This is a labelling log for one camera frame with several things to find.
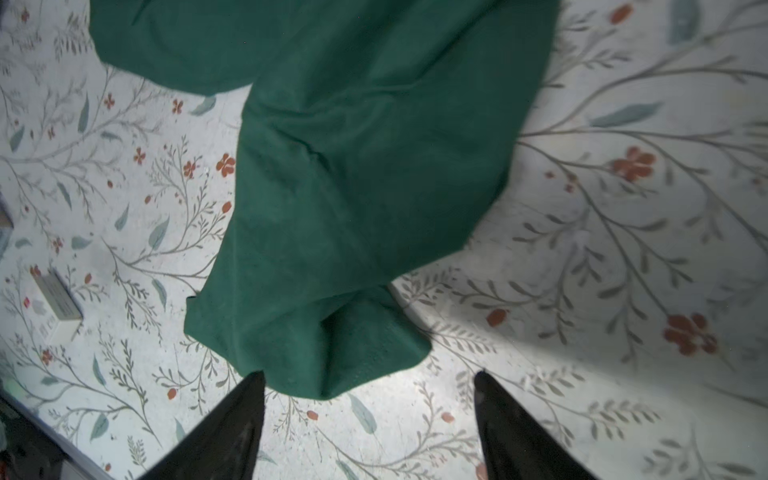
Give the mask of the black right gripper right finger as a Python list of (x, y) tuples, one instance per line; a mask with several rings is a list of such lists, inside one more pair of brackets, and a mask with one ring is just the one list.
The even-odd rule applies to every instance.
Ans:
[(595, 480), (485, 371), (474, 376), (474, 408), (489, 479)]

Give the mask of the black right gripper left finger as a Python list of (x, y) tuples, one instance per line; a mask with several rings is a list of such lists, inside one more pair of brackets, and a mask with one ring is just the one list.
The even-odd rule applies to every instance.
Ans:
[(245, 377), (195, 429), (143, 475), (158, 480), (251, 479), (265, 417), (265, 377)]

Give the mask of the green t-shirt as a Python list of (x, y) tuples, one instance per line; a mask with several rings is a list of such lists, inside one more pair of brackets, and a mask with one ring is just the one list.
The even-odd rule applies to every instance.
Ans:
[(185, 333), (326, 400), (419, 364), (389, 292), (503, 191), (555, 1), (94, 1), (99, 58), (210, 96), (248, 87), (234, 212)]

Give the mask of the small white card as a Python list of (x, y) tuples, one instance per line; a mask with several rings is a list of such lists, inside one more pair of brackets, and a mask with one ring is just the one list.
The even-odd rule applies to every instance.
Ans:
[(32, 323), (47, 345), (63, 345), (75, 338), (83, 315), (55, 272), (34, 275), (28, 297)]

